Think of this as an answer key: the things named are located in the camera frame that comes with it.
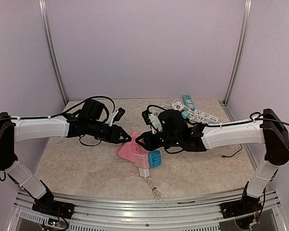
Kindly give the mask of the pink triangular power socket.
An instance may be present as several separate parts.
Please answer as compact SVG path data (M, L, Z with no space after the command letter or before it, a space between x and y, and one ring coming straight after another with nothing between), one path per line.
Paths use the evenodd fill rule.
M135 141L135 139L140 136L139 131L133 130L130 133L130 136L132 141L123 143L121 146L119 146L116 150L116 156L134 163L134 154L145 154L147 151Z

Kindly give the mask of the blue square plug adapter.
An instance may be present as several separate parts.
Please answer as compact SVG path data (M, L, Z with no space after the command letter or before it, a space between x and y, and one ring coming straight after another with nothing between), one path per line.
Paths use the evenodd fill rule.
M159 150L149 152L148 161L151 168L159 167L162 164L161 152Z

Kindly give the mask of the pink cube socket adapter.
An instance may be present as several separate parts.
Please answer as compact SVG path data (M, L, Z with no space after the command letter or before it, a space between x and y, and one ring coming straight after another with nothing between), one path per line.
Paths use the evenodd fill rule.
M134 153L133 157L134 157L134 163L136 167L142 168L142 169L150 168L149 160L148 160L148 153L145 153L145 154Z

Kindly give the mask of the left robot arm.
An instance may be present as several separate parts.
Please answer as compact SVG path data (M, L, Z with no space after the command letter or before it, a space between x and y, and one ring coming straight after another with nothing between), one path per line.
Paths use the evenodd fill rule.
M52 192L18 160L15 143L51 137L82 138L86 135L107 143L122 144L131 141L130 135L115 125L124 115L122 108L110 112L98 101L98 96L82 102L81 109L49 116L19 117L0 113L0 172L4 172L23 188L47 214L58 209Z

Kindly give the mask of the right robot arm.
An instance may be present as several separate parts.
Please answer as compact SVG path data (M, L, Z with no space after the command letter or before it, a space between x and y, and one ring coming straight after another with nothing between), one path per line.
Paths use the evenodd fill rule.
M142 116L153 131L142 133L135 141L147 151L179 147L186 152L205 152L228 145L264 144L264 157L236 204L242 214L255 207L279 167L289 161L289 123L281 121L272 109L254 112L245 120L220 124L192 123L174 109L161 112L155 118L157 125L150 120L148 111Z

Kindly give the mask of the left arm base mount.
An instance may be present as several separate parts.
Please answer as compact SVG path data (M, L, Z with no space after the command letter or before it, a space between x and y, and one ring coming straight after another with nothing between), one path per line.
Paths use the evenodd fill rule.
M50 208L35 202L32 210L47 214L50 216L71 219L74 212L75 205L72 203L53 201Z

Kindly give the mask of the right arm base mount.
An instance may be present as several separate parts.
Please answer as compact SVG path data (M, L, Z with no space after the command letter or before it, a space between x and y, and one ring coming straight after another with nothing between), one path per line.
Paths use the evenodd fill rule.
M256 211L259 212L262 209L262 205L259 202L255 204L253 203L244 204L240 200L237 200L237 201L222 203L220 205L220 209L221 209L223 218L226 219L226 218L242 216L242 215L253 213Z

